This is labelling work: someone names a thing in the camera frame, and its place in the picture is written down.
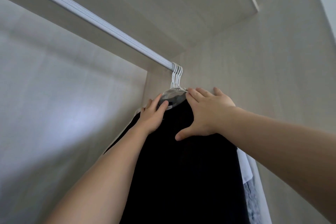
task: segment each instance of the closet rod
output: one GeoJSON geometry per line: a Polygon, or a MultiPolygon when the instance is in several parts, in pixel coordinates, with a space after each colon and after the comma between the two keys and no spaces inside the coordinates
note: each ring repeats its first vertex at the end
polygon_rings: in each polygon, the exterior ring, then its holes
{"type": "Polygon", "coordinates": [[[89,10],[85,9],[80,4],[76,3],[75,1],[73,0],[51,0],[51,1],[67,9],[68,11],[77,15],[78,17],[84,19],[85,21],[91,23],[92,25],[98,27],[102,31],[113,36],[114,38],[128,45],[129,47],[132,47],[133,49],[142,53],[143,55],[150,58],[151,60],[159,63],[165,68],[171,71],[174,71],[173,64],[169,60],[165,59],[164,57],[160,56],[156,52],[147,48],[146,46],[139,43],[135,39],[131,38],[129,35],[125,34],[124,32],[120,31],[119,29],[117,29],[116,27],[108,23],[107,21],[98,17],[97,15],[90,12],[89,10]]]}

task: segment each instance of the closet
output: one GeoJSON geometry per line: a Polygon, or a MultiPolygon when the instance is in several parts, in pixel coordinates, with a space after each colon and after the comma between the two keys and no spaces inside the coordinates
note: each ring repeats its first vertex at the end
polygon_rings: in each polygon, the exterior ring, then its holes
{"type": "MultiPolygon", "coordinates": [[[[135,110],[169,88],[171,62],[182,87],[217,86],[249,111],[335,132],[336,48],[319,0],[73,1],[150,51],[51,0],[0,0],[2,222],[41,222],[135,110]]],[[[249,163],[263,223],[328,223],[249,163]]]]}

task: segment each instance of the person's left hand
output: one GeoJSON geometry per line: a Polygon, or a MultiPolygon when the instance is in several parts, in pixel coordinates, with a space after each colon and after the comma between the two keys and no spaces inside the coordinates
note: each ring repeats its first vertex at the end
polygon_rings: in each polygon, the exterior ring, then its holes
{"type": "Polygon", "coordinates": [[[140,129],[146,136],[154,132],[160,126],[163,114],[168,107],[168,101],[164,101],[158,110],[156,110],[161,96],[162,94],[159,94],[154,100],[148,100],[146,108],[141,108],[140,118],[134,125],[134,128],[140,129]]]}

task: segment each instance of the wire hanger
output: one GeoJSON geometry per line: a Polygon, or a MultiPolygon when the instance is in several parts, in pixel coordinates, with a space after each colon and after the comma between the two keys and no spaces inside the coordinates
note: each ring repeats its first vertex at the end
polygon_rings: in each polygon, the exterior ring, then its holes
{"type": "Polygon", "coordinates": [[[181,88],[180,80],[183,73],[183,68],[180,65],[172,62],[174,70],[171,76],[170,89],[165,91],[157,104],[157,108],[167,100],[169,102],[167,110],[179,105],[186,99],[187,90],[181,88]]]}

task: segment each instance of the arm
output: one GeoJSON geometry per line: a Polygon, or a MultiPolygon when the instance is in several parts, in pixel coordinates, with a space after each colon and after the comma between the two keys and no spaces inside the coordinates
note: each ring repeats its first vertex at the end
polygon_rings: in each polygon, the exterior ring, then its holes
{"type": "Polygon", "coordinates": [[[214,88],[189,89],[194,122],[176,140],[220,133],[336,223],[336,136],[247,112],[214,88]]]}
{"type": "Polygon", "coordinates": [[[140,150],[168,106],[165,101],[156,111],[160,97],[149,99],[138,122],[65,195],[47,224],[119,223],[140,150]]]}

